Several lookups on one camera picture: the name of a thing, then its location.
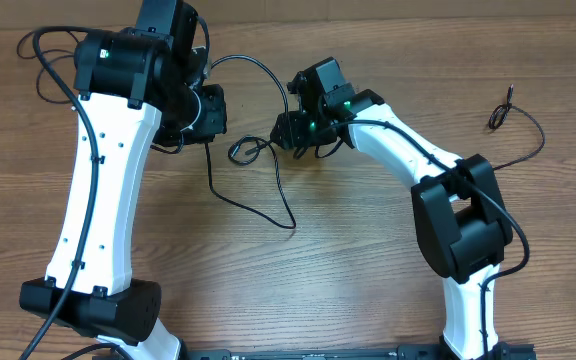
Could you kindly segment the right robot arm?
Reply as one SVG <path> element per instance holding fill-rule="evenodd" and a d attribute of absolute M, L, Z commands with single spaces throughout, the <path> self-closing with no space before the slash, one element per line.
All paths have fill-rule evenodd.
<path fill-rule="evenodd" d="M 372 90 L 358 92 L 329 57 L 282 87 L 299 108 L 285 111 L 272 142 L 294 158 L 309 148 L 347 145 L 381 163 L 411 193 L 417 244 L 442 279 L 445 325 L 432 359 L 533 359 L 531 345 L 500 341 L 494 327 L 498 279 L 523 269 L 526 236 L 506 210 L 491 164 L 481 155 L 445 151 L 402 122 Z M 519 264 L 502 269 L 513 238 L 523 242 Z"/>

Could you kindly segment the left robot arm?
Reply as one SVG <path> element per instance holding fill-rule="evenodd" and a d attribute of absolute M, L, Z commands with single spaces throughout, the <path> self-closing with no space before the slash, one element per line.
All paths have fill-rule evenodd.
<path fill-rule="evenodd" d="M 187 355 L 160 320 L 160 285 L 133 275 L 131 238 L 150 149 L 176 154 L 226 130 L 223 90 L 207 83 L 209 49 L 193 43 L 203 26 L 187 3 L 146 1 L 131 28 L 84 30 L 64 87 L 79 124 L 64 224 L 19 304 L 127 359 Z"/>

